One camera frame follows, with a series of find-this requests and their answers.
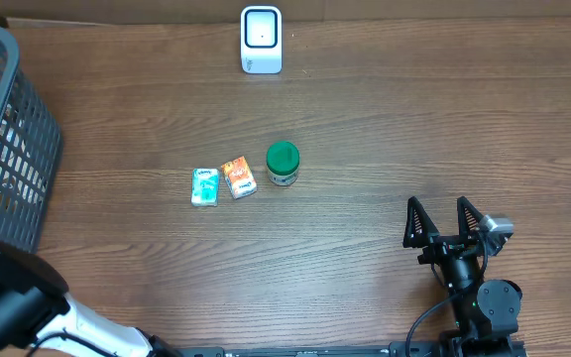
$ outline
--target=jar with green lid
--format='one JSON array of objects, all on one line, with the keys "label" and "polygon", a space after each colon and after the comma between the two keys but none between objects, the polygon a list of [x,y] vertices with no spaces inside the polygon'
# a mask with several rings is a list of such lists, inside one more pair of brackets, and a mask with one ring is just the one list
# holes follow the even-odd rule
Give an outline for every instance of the jar with green lid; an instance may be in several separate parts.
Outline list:
[{"label": "jar with green lid", "polygon": [[290,185],[298,178],[298,149],[290,142],[276,142],[268,149],[266,166],[270,181],[277,185]]}]

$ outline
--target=wood grain surface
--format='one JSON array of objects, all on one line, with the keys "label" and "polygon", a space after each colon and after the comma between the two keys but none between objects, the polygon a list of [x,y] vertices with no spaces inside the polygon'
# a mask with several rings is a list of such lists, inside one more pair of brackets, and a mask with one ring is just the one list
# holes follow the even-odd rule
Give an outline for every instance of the wood grain surface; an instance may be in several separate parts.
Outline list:
[{"label": "wood grain surface", "polygon": [[[404,339],[445,297],[406,200],[455,233],[466,195],[514,220],[487,274],[523,289],[515,339],[571,355],[571,18],[287,23],[279,75],[242,72],[237,25],[14,35],[65,139],[39,254],[98,312],[177,346]],[[241,155],[259,191],[192,207],[191,170]]]}]

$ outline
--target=gray basket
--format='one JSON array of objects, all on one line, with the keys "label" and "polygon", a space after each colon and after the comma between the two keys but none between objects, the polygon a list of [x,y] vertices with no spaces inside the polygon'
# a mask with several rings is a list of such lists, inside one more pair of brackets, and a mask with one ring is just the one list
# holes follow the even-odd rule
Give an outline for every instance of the gray basket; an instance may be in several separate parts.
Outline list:
[{"label": "gray basket", "polygon": [[0,239],[35,253],[62,138],[18,66],[17,42],[0,28]]}]

